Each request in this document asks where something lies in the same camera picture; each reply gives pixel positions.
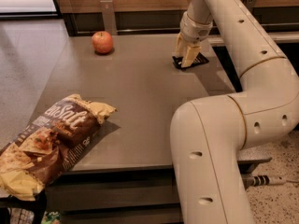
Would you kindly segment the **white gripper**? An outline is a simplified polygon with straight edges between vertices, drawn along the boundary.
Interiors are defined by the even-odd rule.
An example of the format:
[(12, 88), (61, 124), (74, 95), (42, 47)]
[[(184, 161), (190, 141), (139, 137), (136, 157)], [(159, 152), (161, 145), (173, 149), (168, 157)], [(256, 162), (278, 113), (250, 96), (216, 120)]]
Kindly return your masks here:
[(201, 51), (200, 46), (190, 44), (195, 45), (206, 39), (212, 26), (213, 17), (210, 12), (197, 15), (188, 11), (183, 13), (175, 47), (175, 56), (183, 57), (182, 68), (190, 67)]

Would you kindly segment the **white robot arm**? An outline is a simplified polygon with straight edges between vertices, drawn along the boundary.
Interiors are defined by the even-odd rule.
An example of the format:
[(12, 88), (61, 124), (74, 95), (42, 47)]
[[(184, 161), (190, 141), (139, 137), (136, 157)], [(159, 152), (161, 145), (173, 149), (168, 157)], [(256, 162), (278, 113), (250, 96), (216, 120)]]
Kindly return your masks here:
[(192, 0), (175, 54), (192, 65), (218, 27), (240, 79), (238, 93), (195, 99), (175, 112), (172, 160), (185, 224), (255, 224), (237, 165), (242, 148), (289, 133), (299, 122), (299, 77), (240, 0)]

